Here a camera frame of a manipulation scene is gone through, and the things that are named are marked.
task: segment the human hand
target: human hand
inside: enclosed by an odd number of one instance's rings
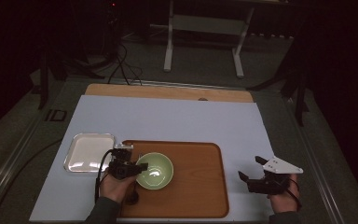
[[[136,176],[130,176],[122,180],[114,178],[106,171],[103,174],[103,181],[100,186],[100,194],[117,203],[121,203],[126,195],[127,187],[134,182]]]
[[[293,181],[289,180],[290,185],[288,189],[294,194],[294,196],[299,198],[300,192],[298,189],[298,185],[296,184],[297,175],[290,175],[289,178],[292,179]],[[274,213],[292,212],[292,211],[296,212],[298,210],[298,207],[300,206],[300,204],[298,204],[298,201],[287,191],[285,191],[282,194],[269,195],[268,198],[271,201],[271,206]]]

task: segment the floor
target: floor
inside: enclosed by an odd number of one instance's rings
[[[119,55],[125,59],[123,71],[131,85],[245,91],[273,77],[291,45],[291,39],[248,36],[241,52],[245,78],[237,79],[230,50],[236,42],[231,43],[231,37],[222,44],[215,37],[194,40],[188,33],[176,33],[170,73],[163,71],[165,37],[164,28],[155,28],[148,41],[131,33],[123,37]],[[0,223],[29,222],[78,98],[90,83],[107,83],[116,67],[114,63],[94,71],[104,79],[87,78],[68,68],[65,81],[50,77],[49,100],[42,110],[37,109],[39,95],[28,93],[0,120]],[[35,82],[38,74],[31,74]],[[120,69],[110,83],[126,84]],[[303,223],[358,223],[358,185],[312,92],[307,90],[309,112],[303,114],[304,127],[299,127],[293,99],[281,97],[281,86],[276,83],[251,94],[276,156],[305,170],[299,178]],[[53,119],[54,111],[65,111],[66,117]]]

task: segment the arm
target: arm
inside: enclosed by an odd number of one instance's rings
[[[117,180],[105,174],[100,187],[101,197],[97,200],[84,224],[116,223],[120,204],[123,201],[127,187],[135,181],[136,176]]]
[[[297,175],[290,175],[290,178],[292,181],[290,181],[289,190],[293,193],[294,196],[299,198],[300,193],[298,191],[298,185],[296,184]],[[270,224],[301,223],[297,212],[299,204],[292,195],[290,195],[288,192],[285,192],[278,195],[269,195],[268,198],[271,201],[272,210],[275,213],[275,215],[269,217]]]

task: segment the wooden board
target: wooden board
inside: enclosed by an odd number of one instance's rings
[[[227,188],[219,146],[213,143],[125,141],[139,153],[159,152],[173,163],[172,181],[163,189],[137,187],[135,205],[122,205],[121,217],[225,217]]]
[[[248,91],[228,91],[155,86],[126,86],[108,84],[90,84],[86,89],[86,95],[176,100],[208,100],[237,103],[253,102],[253,97]]]

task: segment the dark background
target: dark background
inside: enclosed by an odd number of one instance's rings
[[[213,5],[214,1],[195,2],[181,1],[179,12],[240,18],[247,7],[233,11]],[[295,1],[322,7],[313,10],[258,6],[249,31],[266,38],[295,37],[296,48],[289,56],[307,73],[308,87],[358,181],[358,1],[323,2],[321,6],[318,1]],[[88,53],[104,53],[105,3],[0,0],[0,118],[33,87],[29,74],[39,67],[42,37],[47,35],[73,58],[85,60]],[[121,6],[123,22],[145,38],[150,23],[167,24],[168,1],[129,0]]]

